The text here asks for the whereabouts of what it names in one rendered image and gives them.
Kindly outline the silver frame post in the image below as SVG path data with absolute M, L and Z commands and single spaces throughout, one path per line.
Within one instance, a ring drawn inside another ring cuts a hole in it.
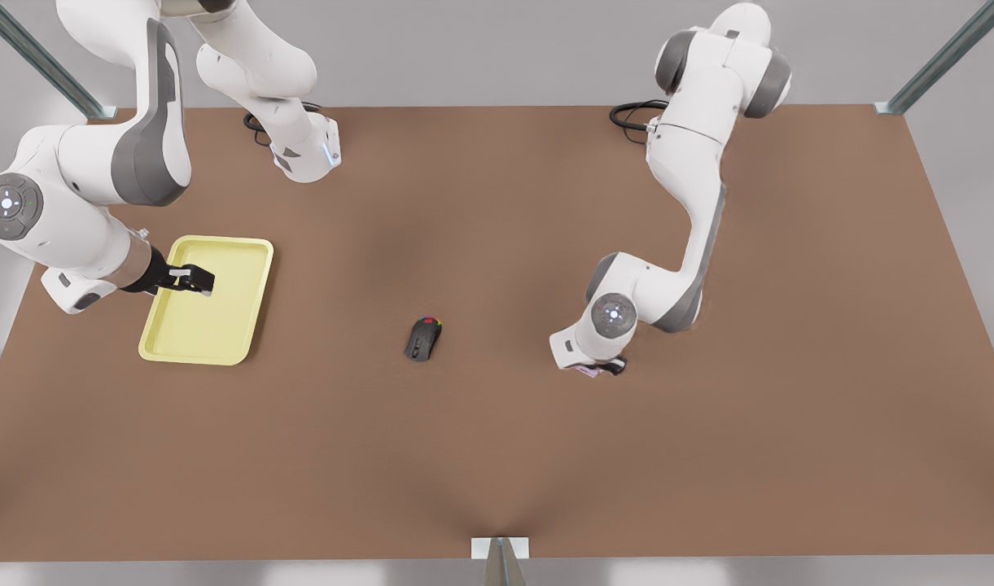
M 519 560 L 529 557 L 527 537 L 471 538 L 471 560 L 485 560 L 483 586 L 527 586 Z
M 976 46 L 989 31 L 994 29 L 994 0 L 984 4 L 939 48 L 935 55 L 902 86 L 895 95 L 882 103 L 874 103 L 874 111 L 880 116 L 902 116 L 906 114 L 940 81 L 970 49 Z
M 106 121 L 116 118 L 117 107 L 99 103 L 1 4 L 0 38 L 58 90 L 85 119 Z

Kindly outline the black computer mouse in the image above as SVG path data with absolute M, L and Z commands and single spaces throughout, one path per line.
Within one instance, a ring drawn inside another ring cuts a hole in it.
M 414 362 L 429 361 L 441 331 L 440 319 L 423 316 L 416 320 L 408 338 L 405 356 Z

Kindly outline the pale yellow plastic tray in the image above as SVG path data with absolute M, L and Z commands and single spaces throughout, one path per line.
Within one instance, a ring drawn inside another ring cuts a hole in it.
M 264 238 L 178 238 L 169 263 L 212 272 L 214 288 L 210 295 L 162 290 L 148 312 L 139 355 L 151 362 L 241 362 L 250 352 L 273 255 Z

